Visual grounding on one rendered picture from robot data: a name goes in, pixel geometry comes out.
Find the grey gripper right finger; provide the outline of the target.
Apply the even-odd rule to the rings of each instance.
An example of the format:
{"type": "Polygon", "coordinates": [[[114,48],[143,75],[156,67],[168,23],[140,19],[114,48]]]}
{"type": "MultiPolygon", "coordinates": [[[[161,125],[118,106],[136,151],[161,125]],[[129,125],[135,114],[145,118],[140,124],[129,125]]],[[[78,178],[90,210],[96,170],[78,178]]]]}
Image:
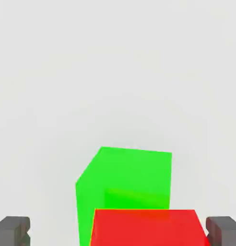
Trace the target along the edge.
{"type": "Polygon", "coordinates": [[[211,246],[236,246],[236,221],[230,216],[207,217],[206,229],[211,246]]]}

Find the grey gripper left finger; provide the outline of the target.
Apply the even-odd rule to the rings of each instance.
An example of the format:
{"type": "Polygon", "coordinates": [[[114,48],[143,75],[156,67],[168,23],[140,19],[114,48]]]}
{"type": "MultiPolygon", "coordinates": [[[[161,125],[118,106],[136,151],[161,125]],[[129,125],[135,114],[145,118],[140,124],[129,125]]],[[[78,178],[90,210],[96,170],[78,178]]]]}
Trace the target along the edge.
{"type": "Polygon", "coordinates": [[[6,216],[0,221],[0,246],[30,246],[30,218],[6,216]]]}

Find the small red cube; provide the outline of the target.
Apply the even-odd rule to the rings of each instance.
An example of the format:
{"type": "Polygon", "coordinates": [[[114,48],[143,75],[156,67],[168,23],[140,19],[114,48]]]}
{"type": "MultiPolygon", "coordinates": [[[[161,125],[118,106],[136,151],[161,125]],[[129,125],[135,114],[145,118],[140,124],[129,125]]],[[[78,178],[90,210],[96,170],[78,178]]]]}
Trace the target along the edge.
{"type": "Polygon", "coordinates": [[[90,246],[210,246],[194,210],[96,209],[90,246]]]}

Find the small green cube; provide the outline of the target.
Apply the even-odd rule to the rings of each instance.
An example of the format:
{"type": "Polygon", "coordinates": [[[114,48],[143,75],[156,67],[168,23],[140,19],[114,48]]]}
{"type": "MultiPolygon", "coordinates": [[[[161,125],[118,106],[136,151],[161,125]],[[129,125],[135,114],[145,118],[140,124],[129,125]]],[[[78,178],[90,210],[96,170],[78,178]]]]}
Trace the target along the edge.
{"type": "Polygon", "coordinates": [[[80,246],[95,209],[168,209],[172,153],[101,147],[75,184],[80,246]]]}

